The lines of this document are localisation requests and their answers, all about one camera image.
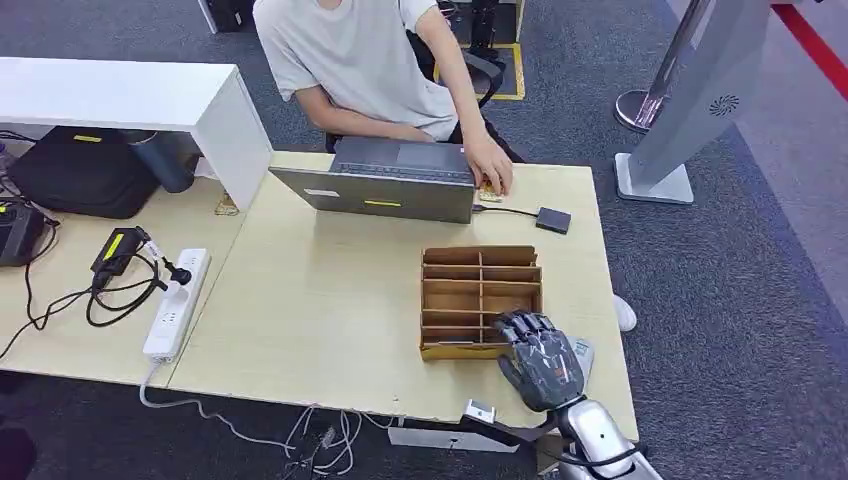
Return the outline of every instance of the laptop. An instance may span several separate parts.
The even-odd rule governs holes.
[[[474,185],[462,145],[344,137],[331,172]]]
[[[268,170],[316,210],[471,223],[475,187],[461,147],[364,140],[337,147],[330,171]]]

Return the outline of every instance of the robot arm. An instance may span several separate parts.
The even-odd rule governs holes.
[[[495,326],[512,345],[512,357],[498,359],[504,376],[530,409],[551,412],[563,437],[574,439],[578,456],[559,457],[562,478],[661,480],[609,412],[583,394],[589,371],[575,347],[585,343],[570,341],[536,313],[504,314]]]

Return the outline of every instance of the white desk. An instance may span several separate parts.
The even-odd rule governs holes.
[[[238,67],[0,57],[0,122],[188,132],[246,210],[271,144]]]
[[[331,158],[278,153],[274,164],[326,169]],[[500,213],[467,226],[316,213],[267,175],[168,388],[442,422],[475,398],[504,423],[535,425],[496,362],[425,363],[418,351],[422,248],[532,244],[545,313],[597,349],[588,394],[637,439],[591,171],[517,165],[515,178],[505,206],[570,212],[568,235]]]
[[[234,217],[214,214],[223,194],[221,184],[199,178],[189,190],[178,195],[160,189],[144,209],[129,220],[57,215],[62,221],[58,243],[32,267],[34,315],[44,313],[52,300],[91,284],[89,267],[113,228],[141,225],[173,260],[183,248],[204,247],[211,252],[212,262],[195,310],[196,320],[244,220],[244,214]],[[135,260],[127,273],[113,280],[111,285],[129,285],[147,278],[150,278],[150,269]],[[3,312],[0,343],[5,347],[26,323],[23,267],[0,268],[0,292],[0,312]],[[129,298],[137,294],[138,290],[131,292]],[[114,295],[104,297],[113,299],[111,303],[115,304],[127,300],[127,296]],[[88,297],[83,297],[52,317],[46,330],[39,332],[30,327],[21,334],[6,357],[0,360],[0,369],[138,384],[149,368],[141,347],[161,295],[157,291],[132,315],[107,328],[94,328],[86,323]],[[100,321],[114,315],[96,306],[95,312],[95,320]],[[163,367],[153,384],[165,385],[172,370],[171,365]]]

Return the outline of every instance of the white shoe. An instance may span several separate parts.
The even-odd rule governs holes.
[[[618,329],[622,332],[629,332],[636,328],[636,312],[618,295],[613,295],[613,305],[615,305],[615,314],[618,316]]]

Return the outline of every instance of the cardboard compartment box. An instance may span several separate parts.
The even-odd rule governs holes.
[[[542,312],[531,246],[430,248],[421,262],[421,357],[492,359],[509,350],[494,327],[513,310]]]

